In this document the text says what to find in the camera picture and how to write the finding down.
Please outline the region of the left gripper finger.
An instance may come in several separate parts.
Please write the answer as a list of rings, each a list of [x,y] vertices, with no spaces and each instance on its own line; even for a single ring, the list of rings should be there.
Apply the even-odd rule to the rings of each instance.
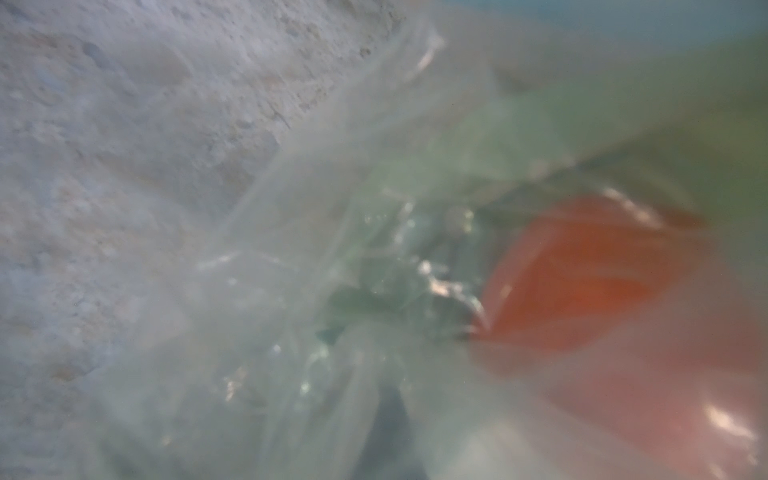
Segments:
[[[374,422],[359,457],[359,478],[376,480],[427,480],[423,461],[400,391],[379,389]]]

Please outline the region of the green printed zip-top bag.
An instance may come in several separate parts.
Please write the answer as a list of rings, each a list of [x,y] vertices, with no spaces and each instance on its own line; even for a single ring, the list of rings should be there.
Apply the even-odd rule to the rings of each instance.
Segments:
[[[475,342],[496,265],[582,196],[709,250],[574,350]],[[360,479],[396,387],[428,479],[573,479],[549,392],[621,349],[764,347],[767,5],[429,1],[296,130],[95,392],[79,479]]]

